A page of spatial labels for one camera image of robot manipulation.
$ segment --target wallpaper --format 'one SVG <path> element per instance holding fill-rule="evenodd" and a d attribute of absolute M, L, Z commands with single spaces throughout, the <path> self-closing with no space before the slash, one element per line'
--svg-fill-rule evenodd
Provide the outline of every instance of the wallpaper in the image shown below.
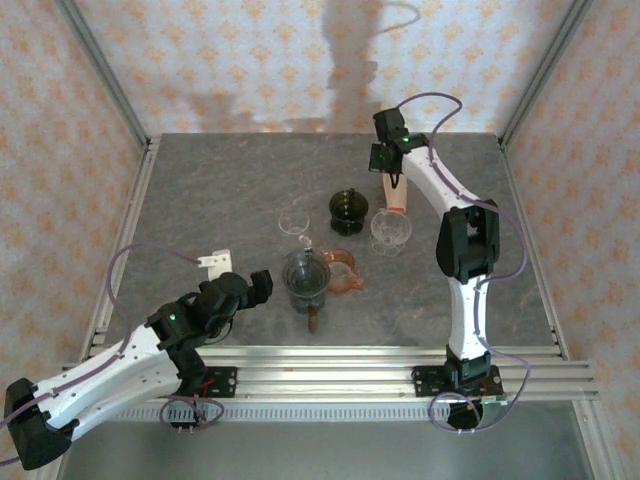
<path fill-rule="evenodd" d="M 141 152 L 52 1 L 4 0 L 0 30 L 2 405 L 78 360 Z"/>
<path fill-rule="evenodd" d="M 640 3 L 592 5 L 519 133 L 515 170 L 571 354 L 640 478 Z"/>
<path fill-rule="evenodd" d="M 150 135 L 372 132 L 427 90 L 501 132 L 570 0 L 79 0 Z M 445 100 L 407 106 L 431 129 Z"/>

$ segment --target metal bracket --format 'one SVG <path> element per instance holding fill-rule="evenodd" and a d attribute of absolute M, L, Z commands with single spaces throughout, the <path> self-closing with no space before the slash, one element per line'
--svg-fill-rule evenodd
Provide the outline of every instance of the metal bracket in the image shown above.
<path fill-rule="evenodd" d="M 237 383 L 236 367 L 207 367 L 200 390 L 196 393 L 203 398 L 234 398 Z"/>
<path fill-rule="evenodd" d="M 497 366 L 492 365 L 485 378 L 469 382 L 454 388 L 445 373 L 445 367 L 437 365 L 420 365 L 411 372 L 416 397 L 434 397 L 440 393 L 455 392 L 470 398 L 487 397 L 485 400 L 504 400 L 502 377 Z"/>

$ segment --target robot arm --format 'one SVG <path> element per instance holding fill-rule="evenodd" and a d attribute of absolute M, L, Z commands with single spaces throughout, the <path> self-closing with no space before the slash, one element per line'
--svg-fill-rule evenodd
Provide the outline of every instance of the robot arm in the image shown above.
<path fill-rule="evenodd" d="M 273 282 L 267 270 L 252 273 L 251 280 L 249 287 L 241 276 L 227 271 L 202 282 L 199 293 L 163 305 L 133 331 L 117 359 L 90 378 L 81 380 L 113 358 L 122 342 L 35 385 L 26 378 L 11 384 L 5 418 L 34 397 L 54 392 L 9 423 L 24 469 L 55 460 L 73 441 L 135 404 L 170 394 L 193 395 L 207 373 L 196 348 L 220 335 L 238 310 L 265 303 L 271 296 Z M 58 390 L 74 380 L 76 385 Z"/>
<path fill-rule="evenodd" d="M 483 280 L 493 272 L 500 254 L 498 216 L 462 198 L 478 199 L 435 152 L 431 163 L 428 139 L 409 133 L 398 108 L 383 110 L 373 118 L 380 143 L 371 148 L 369 170 L 391 175 L 392 185 L 397 185 L 398 175 L 405 174 L 427 197 L 441 221 L 436 258 L 449 277 L 452 310 L 444 372 L 446 382 L 457 390 L 487 377 L 491 368 L 491 355 L 478 337 L 485 337 L 488 284 Z M 495 205 L 491 200 L 485 203 Z M 474 302 L 478 288 L 476 331 Z"/>

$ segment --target patterned wallpaper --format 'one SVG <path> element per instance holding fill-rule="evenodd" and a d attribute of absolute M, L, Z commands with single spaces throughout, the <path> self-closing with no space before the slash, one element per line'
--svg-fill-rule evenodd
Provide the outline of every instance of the patterned wallpaper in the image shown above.
<path fill-rule="evenodd" d="M 78 360 L 141 152 L 53 1 L 4 0 L 0 30 L 2 405 Z"/>
<path fill-rule="evenodd" d="M 509 152 L 572 356 L 640 478 L 640 3 L 592 5 Z"/>
<path fill-rule="evenodd" d="M 371 132 L 425 90 L 501 132 L 570 0 L 79 0 L 149 134 Z M 451 106 L 406 108 L 414 129 Z"/>

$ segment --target gray stone table surface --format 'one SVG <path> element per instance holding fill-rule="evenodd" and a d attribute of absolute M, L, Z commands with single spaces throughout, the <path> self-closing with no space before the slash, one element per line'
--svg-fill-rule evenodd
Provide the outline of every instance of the gray stone table surface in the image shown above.
<path fill-rule="evenodd" d="M 397 345 L 442 347 L 451 329 L 446 277 L 435 258 L 439 220 L 417 187 L 409 185 L 413 233 L 395 258 L 376 255 L 369 223 L 384 207 L 380 174 L 367 171 L 372 135 L 170 134 L 162 137 L 134 241 L 160 242 L 191 256 L 229 248 L 234 270 L 248 278 L 268 268 L 269 302 L 236 315 L 225 344 Z M 443 162 L 480 198 L 493 198 L 515 214 L 496 139 L 486 134 L 442 134 Z M 328 203 L 350 187 L 369 200 L 365 230 L 344 238 L 329 227 Z M 343 247 L 358 264 L 366 289 L 328 294 L 318 331 L 290 307 L 281 272 L 286 255 L 301 244 L 278 227 L 283 208 L 295 204 L 311 219 L 307 234 L 317 249 Z M 496 273 L 518 264 L 515 232 L 501 222 Z M 129 255 L 119 299 L 138 323 L 161 304 L 197 290 L 206 271 L 152 249 Z M 531 266 L 517 280 L 489 289 L 488 339 L 494 345 L 551 345 L 549 324 Z M 114 314 L 107 343 L 121 339 Z"/>

